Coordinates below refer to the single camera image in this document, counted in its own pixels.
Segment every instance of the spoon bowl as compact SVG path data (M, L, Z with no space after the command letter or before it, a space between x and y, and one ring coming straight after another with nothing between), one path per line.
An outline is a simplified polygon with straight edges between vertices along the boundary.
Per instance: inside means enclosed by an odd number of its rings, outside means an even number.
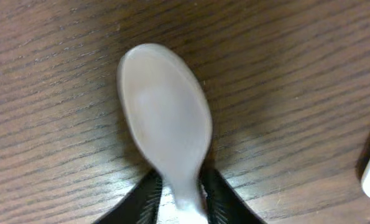
M143 44L121 59L117 85L132 137L171 186L180 223L207 223L198 173L212 120L192 71L169 49Z

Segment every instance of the wood grain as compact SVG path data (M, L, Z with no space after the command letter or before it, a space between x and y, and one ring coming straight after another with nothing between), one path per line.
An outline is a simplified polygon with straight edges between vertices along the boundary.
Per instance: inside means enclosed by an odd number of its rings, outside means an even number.
M146 42L195 72L216 166L263 219L370 223L363 0L0 1L0 223L91 223L147 172L115 78Z

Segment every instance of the plastic spoon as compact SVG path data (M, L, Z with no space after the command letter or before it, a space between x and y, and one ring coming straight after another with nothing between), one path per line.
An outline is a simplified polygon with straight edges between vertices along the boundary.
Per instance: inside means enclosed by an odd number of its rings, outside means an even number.
M192 71L169 49L143 44L121 59L117 84L132 137L170 184L180 223L208 223L198 173L212 121Z

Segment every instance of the brown wooden surface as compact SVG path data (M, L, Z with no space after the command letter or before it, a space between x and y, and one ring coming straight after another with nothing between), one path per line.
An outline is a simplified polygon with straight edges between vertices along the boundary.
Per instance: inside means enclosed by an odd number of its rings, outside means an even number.
M147 172L115 77L145 42L195 72L216 166L263 219L370 223L363 0L0 1L0 223L91 223Z

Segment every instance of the black object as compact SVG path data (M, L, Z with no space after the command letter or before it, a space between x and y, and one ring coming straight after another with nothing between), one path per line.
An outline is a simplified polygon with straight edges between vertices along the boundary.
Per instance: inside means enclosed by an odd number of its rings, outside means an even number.
M236 195L216 169L203 169L201 184L207 193L209 224L265 223ZM155 224L162 191L162 179L150 171L128 196L95 223Z

